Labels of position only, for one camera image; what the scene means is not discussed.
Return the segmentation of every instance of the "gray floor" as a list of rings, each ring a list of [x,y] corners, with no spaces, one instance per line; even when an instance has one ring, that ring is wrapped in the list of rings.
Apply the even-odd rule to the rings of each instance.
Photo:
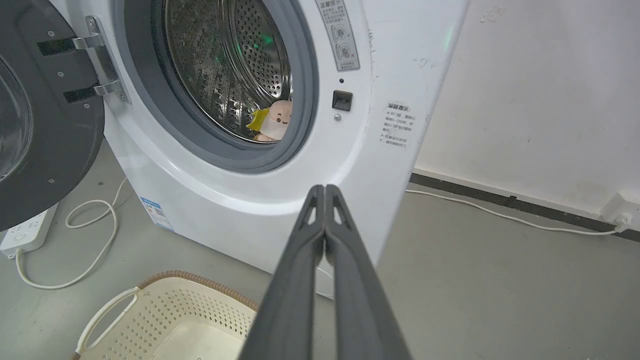
[[[26,256],[32,280],[68,281],[93,261],[111,233],[111,219],[69,230],[64,218],[84,201],[111,200],[123,177],[103,146],[89,174],[61,202],[44,246]],[[36,290],[20,280],[14,261],[0,259],[2,359],[67,358],[96,310],[164,270],[190,271],[260,300],[269,274],[162,230],[129,185],[123,195],[118,238],[86,280]],[[101,211],[92,208],[77,221]],[[416,359],[637,359],[639,260],[640,244],[628,240],[545,232],[406,194],[378,273]],[[319,297],[314,359],[335,358],[332,312],[333,303]]]

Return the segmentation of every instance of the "label sticker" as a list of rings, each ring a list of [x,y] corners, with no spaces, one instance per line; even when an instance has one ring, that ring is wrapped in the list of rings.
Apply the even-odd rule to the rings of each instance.
[[[339,72],[358,70],[360,60],[344,0],[316,0]]]
[[[164,215],[164,211],[162,211],[160,204],[157,204],[153,201],[149,201],[143,197],[140,197],[140,199],[142,200],[142,203],[145,205],[145,208],[147,209],[147,213],[149,213],[151,220],[153,220],[156,223],[156,225],[164,227],[167,230],[173,231],[173,228],[171,227],[171,224],[169,224],[169,220],[167,220],[166,216]]]
[[[414,122],[415,116],[411,115],[409,106],[398,101],[389,102],[380,132],[380,142],[406,149],[411,144],[410,133],[413,131]]]

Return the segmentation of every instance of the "scratch mark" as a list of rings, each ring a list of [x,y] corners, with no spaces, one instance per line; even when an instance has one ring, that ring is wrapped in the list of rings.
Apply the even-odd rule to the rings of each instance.
[[[376,50],[373,47],[373,32],[371,30],[369,30],[369,56],[371,56],[371,74],[373,75],[373,63],[376,62],[376,60],[373,60],[373,53],[375,53]]]
[[[67,306],[65,306],[65,310],[64,310],[64,312],[62,312],[62,315],[58,318],[58,322],[56,322],[56,325],[53,327],[54,331],[57,331],[57,330],[60,328],[60,323],[61,323],[63,320],[66,320],[66,319],[67,319],[67,317],[66,317],[67,311],[68,311],[68,310],[69,310],[69,308],[70,308],[70,307],[72,307],[72,306],[73,306],[73,305],[72,305],[72,302],[71,302],[71,301],[67,303]]]
[[[40,305],[40,298],[38,298],[38,300],[36,301],[35,306],[33,306],[33,310],[31,310],[31,313],[29,314],[29,317],[27,317],[27,320],[24,321],[25,324],[27,324],[27,322],[29,321],[31,316],[33,316],[33,313],[36,311],[36,309],[38,309],[38,305]]]
[[[439,62],[435,62],[435,61],[431,61],[430,59],[425,59],[422,58],[419,60],[420,63],[418,64],[418,67],[420,67],[420,69],[424,68],[425,66],[427,66],[428,63],[431,63],[430,68],[433,69],[436,66],[440,66],[444,64],[444,61],[439,61]]]
[[[496,22],[500,14],[502,14],[505,11],[507,11],[506,6],[494,5],[492,8],[490,8],[484,13],[484,15],[482,16],[482,19],[480,19],[480,22],[485,22],[487,20],[489,20],[490,22]]]

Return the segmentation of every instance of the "plush doll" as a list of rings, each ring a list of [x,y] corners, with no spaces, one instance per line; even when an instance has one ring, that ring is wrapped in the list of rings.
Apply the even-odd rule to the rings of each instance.
[[[274,102],[270,108],[258,110],[253,113],[253,121],[247,127],[254,131],[259,131],[254,139],[261,142],[274,142],[282,140],[284,133],[291,122],[291,111],[293,102],[279,100]]]

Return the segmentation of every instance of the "power strip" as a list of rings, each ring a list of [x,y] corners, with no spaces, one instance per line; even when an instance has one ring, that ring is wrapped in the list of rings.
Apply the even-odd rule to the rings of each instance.
[[[57,208],[58,203],[7,230],[2,243],[0,243],[0,251],[9,259],[13,259],[17,249],[27,252],[41,247],[44,244],[44,238],[47,237],[51,220],[53,220],[53,215],[56,213]]]

